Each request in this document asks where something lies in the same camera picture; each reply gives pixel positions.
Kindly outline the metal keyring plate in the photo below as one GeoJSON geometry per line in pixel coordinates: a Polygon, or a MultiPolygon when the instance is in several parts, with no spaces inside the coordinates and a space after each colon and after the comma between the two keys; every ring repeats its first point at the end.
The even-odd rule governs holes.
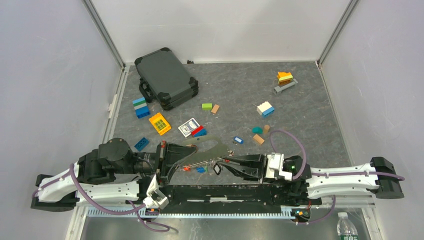
{"type": "Polygon", "coordinates": [[[222,143],[221,139],[215,135],[203,135],[198,137],[192,137],[190,139],[184,140],[181,144],[184,146],[196,145],[198,147],[200,143],[208,141],[216,141],[216,145],[208,150],[198,150],[197,152],[190,154],[189,156],[180,160],[178,162],[178,166],[182,168],[196,168],[198,166],[208,165],[215,159],[222,159],[229,155],[230,149],[228,145],[222,143]]]}

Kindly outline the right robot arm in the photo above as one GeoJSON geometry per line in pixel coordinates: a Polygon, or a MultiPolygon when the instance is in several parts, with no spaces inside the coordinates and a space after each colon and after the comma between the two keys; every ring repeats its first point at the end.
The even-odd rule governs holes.
{"type": "Polygon", "coordinates": [[[217,174],[226,168],[245,181],[282,188],[283,194],[295,204],[331,195],[372,193],[378,199],[404,198],[400,185],[404,178],[381,156],[351,167],[316,168],[299,155],[284,157],[272,152],[224,157],[214,168],[217,174]]]}

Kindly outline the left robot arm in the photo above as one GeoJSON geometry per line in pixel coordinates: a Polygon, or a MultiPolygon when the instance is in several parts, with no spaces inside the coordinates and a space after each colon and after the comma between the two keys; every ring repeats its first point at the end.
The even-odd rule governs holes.
{"type": "Polygon", "coordinates": [[[113,138],[55,176],[38,175],[30,207],[66,212],[87,201],[102,211],[106,208],[101,202],[134,203],[136,210],[164,209],[169,198],[161,187],[169,183],[179,163],[196,152],[196,145],[166,141],[155,152],[134,152],[124,139],[113,138]]]}

